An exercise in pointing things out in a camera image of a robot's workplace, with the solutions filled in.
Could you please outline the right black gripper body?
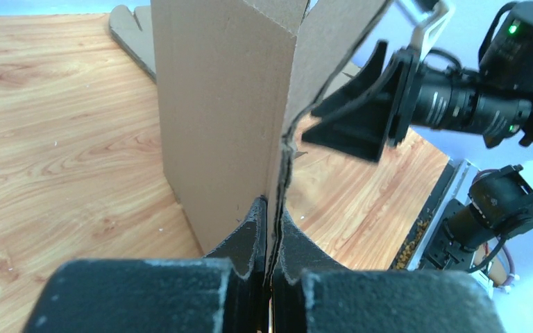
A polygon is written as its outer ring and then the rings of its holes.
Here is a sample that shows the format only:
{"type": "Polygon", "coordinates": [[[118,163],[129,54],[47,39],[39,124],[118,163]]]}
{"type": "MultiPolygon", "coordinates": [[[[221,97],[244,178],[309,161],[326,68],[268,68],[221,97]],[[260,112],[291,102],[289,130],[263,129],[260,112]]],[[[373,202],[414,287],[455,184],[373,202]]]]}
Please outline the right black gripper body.
{"type": "Polygon", "coordinates": [[[431,49],[449,62],[439,70],[422,62],[404,89],[396,113],[408,126],[479,135],[487,148],[513,137],[526,124],[531,100],[488,87],[476,71],[462,67],[453,54],[431,49]]]}

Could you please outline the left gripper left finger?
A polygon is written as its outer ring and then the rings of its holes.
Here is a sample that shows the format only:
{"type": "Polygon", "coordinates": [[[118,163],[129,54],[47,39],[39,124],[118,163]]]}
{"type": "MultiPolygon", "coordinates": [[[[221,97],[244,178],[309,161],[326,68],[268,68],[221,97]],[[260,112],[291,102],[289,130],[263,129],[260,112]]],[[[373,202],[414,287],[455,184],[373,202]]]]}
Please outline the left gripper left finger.
{"type": "Polygon", "coordinates": [[[266,332],[267,200],[194,259],[76,259],[49,278],[25,332],[266,332]]]}

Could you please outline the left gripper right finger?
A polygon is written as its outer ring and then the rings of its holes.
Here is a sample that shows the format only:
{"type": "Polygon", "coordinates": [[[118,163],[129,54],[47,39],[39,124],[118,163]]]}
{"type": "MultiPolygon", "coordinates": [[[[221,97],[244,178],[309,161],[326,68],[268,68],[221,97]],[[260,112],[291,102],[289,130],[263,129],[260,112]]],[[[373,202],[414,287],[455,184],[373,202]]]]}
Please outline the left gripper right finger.
{"type": "Polygon", "coordinates": [[[353,271],[282,207],[270,211],[274,332],[503,332],[496,308],[460,271],[353,271]]]}

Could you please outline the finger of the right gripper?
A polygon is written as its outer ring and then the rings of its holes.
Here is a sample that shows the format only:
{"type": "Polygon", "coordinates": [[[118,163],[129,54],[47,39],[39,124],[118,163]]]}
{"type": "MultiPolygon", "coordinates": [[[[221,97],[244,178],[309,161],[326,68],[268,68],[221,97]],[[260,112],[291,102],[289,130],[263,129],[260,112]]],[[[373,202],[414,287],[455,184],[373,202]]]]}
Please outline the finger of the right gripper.
{"type": "Polygon", "coordinates": [[[387,47],[388,42],[386,40],[378,41],[373,50],[373,54],[360,71],[354,76],[351,76],[347,83],[343,84],[338,90],[329,95],[329,97],[324,98],[311,111],[311,115],[319,118],[328,116],[365,93],[381,76],[387,47]]]}
{"type": "Polygon", "coordinates": [[[301,140],[378,163],[397,122],[404,65],[386,68],[363,94],[332,114],[319,118],[301,140]]]}

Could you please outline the cardboard box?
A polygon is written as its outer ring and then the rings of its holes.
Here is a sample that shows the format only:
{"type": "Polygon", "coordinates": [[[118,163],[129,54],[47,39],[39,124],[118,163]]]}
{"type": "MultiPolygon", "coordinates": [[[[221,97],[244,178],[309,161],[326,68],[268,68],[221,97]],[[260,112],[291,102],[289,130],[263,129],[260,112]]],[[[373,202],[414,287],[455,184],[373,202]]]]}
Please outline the cardboard box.
{"type": "Polygon", "coordinates": [[[294,128],[389,1],[153,1],[164,175],[200,247],[216,248],[266,196],[267,257],[294,128]]]}

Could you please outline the stack of flat cardboard sheets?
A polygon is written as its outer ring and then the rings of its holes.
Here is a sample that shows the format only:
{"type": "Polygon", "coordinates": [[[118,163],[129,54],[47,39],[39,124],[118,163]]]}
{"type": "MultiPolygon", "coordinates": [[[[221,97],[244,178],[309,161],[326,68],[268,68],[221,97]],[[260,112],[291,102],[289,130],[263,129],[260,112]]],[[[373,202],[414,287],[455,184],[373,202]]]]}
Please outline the stack of flat cardboard sheets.
{"type": "Polygon", "coordinates": [[[151,6],[115,6],[110,12],[108,28],[113,40],[156,83],[155,51],[151,6]]]}

